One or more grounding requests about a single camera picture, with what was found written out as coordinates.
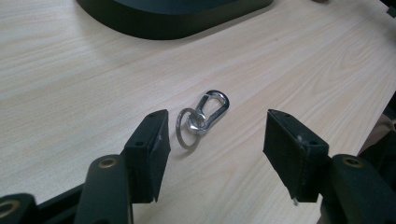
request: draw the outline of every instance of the wood grain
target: wood grain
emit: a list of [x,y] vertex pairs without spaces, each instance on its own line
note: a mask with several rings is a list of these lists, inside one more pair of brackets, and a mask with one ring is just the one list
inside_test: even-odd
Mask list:
[[[275,0],[173,41],[117,33],[73,0],[0,2],[0,195],[38,203],[120,153],[148,113],[168,109],[172,151],[158,203],[135,223],[316,223],[262,153],[266,111],[295,116],[356,154],[396,91],[396,22],[375,0]],[[193,152],[177,113],[203,93],[231,107]]]

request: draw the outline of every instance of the carabiner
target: carabiner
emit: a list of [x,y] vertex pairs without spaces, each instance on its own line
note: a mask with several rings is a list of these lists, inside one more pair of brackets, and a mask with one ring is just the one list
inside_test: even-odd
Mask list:
[[[217,99],[221,103],[221,107],[209,116],[207,119],[203,111],[205,104],[210,99]],[[215,125],[219,119],[224,115],[230,107],[230,102],[227,96],[221,91],[208,91],[199,102],[195,111],[198,114],[197,120],[192,120],[191,116],[187,117],[187,128],[191,133],[205,134],[213,125]]]

